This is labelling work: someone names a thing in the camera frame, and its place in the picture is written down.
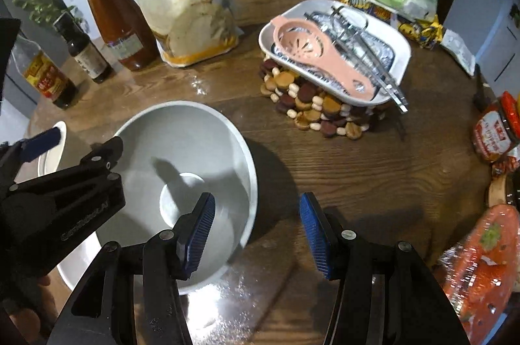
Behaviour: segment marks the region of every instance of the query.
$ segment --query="metal screw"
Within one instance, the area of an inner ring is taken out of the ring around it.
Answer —
[[[168,241],[169,239],[172,239],[173,236],[175,236],[175,235],[174,235],[173,231],[170,231],[170,230],[162,231],[159,234],[159,238],[161,238],[163,241]]]
[[[412,245],[410,245],[406,241],[401,241],[399,244],[397,244],[399,249],[404,252],[410,252],[412,250]]]
[[[356,238],[356,233],[347,229],[346,231],[341,232],[341,236],[345,239],[352,240]]]
[[[116,249],[118,249],[118,243],[115,241],[110,241],[103,246],[103,249],[108,252],[116,251]]]

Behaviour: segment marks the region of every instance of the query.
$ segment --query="red jar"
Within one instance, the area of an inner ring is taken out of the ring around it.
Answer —
[[[507,91],[491,103],[473,128],[473,145],[478,154],[494,162],[520,143],[520,116],[516,100]]]

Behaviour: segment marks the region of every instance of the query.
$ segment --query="wooden bead trivet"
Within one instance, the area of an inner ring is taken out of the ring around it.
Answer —
[[[336,135],[357,140],[370,129],[370,120],[384,119],[387,103],[356,107],[342,103],[298,74],[266,57],[260,65],[262,96],[269,97],[276,111],[286,114],[300,130],[315,130],[326,138]]]

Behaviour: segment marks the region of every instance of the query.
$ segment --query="soy sauce bottle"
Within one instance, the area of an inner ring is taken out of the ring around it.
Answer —
[[[18,35],[11,50],[12,62],[25,80],[61,109],[70,106],[77,94],[74,83],[35,42]]]
[[[102,83],[113,72],[112,66],[102,56],[90,38],[76,25],[68,12],[64,12],[55,22],[54,28],[67,42],[69,54],[96,84]]]

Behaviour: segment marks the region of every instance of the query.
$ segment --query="condiment bottle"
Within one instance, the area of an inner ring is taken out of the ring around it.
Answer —
[[[38,44],[18,35],[9,60],[27,82],[56,106],[61,109],[70,106],[77,94],[76,86],[43,53]]]
[[[519,143],[516,100],[506,91],[488,106],[473,128],[473,145],[484,160],[493,163]]]
[[[99,32],[123,66],[137,71],[159,56],[157,42],[133,0],[88,0]]]
[[[96,84],[102,83],[112,73],[112,67],[90,41],[83,30],[76,25],[68,12],[64,12],[55,22],[54,28],[67,42],[69,54]]]

